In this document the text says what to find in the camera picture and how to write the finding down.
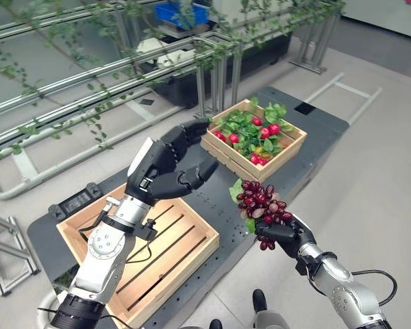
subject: wooden crate with berries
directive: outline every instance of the wooden crate with berries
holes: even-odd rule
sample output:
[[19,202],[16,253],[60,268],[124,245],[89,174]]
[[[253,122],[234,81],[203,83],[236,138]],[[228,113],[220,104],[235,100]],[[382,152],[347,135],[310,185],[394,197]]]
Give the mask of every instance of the wooden crate with berries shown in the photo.
[[265,181],[300,150],[307,134],[283,120],[284,106],[245,99],[214,116],[201,146],[245,180]]

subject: pant leg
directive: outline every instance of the pant leg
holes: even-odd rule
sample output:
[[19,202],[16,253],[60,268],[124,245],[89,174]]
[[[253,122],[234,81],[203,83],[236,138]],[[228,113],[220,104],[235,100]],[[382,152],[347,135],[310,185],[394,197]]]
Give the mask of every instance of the pant leg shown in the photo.
[[273,310],[261,310],[254,319],[256,329],[290,329],[284,318]]

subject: blue bin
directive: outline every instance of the blue bin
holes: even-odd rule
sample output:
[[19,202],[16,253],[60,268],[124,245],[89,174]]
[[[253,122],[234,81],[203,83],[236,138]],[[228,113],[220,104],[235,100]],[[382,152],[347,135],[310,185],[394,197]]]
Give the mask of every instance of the blue bin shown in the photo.
[[[196,3],[193,4],[193,13],[195,16],[195,25],[208,22],[208,9]],[[187,22],[185,20],[174,18],[175,14],[179,14],[179,2],[161,3],[155,6],[155,14],[158,19],[170,22],[178,27],[185,28]]]

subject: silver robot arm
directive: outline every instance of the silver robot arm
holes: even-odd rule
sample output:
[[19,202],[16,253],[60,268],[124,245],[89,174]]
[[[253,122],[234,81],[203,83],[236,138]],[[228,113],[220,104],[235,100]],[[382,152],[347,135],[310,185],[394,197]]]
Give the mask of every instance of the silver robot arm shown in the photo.
[[[175,171],[187,149],[201,140],[209,125],[199,119],[174,127],[160,140],[148,138],[128,170],[125,197],[107,198],[88,238],[86,257],[65,300],[46,329],[93,329],[122,277],[136,237],[150,241],[154,220],[143,223],[159,199],[182,197],[199,188],[218,162],[208,158],[185,171]],[[109,215],[111,208],[116,211]]]
[[295,269],[330,300],[349,329],[391,329],[375,294],[356,282],[335,254],[323,252],[309,227],[296,215],[286,226],[259,222],[256,234],[275,239],[288,256],[297,260]]

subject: black table surface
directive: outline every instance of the black table surface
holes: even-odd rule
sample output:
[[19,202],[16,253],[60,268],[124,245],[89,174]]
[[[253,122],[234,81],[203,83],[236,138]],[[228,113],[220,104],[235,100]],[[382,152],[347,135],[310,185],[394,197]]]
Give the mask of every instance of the black table surface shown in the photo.
[[[289,203],[308,183],[315,169],[322,163],[322,159],[343,135],[349,124],[272,87],[263,88],[253,96],[259,99],[262,107],[267,106],[269,102],[284,104],[288,110],[285,120],[308,133],[300,152],[265,182],[265,184],[273,184],[276,191]],[[208,156],[210,155],[199,145],[194,145],[188,150],[178,167],[180,169],[191,167],[192,164],[200,163]],[[126,173],[127,168],[97,183],[102,193],[109,193],[123,184],[127,177]],[[233,172],[219,165],[206,184],[183,198],[218,231],[220,247],[155,312],[144,327],[162,328],[188,302],[195,291],[207,282],[236,247],[245,239],[249,239],[250,236],[247,236],[245,232],[245,225],[240,220],[238,211],[228,193],[228,187],[232,186],[236,180],[237,177]],[[51,282],[77,264],[55,225],[53,218],[45,214],[35,220],[27,230],[29,239]],[[97,328],[116,327],[112,321],[105,320],[103,325],[98,325]]]

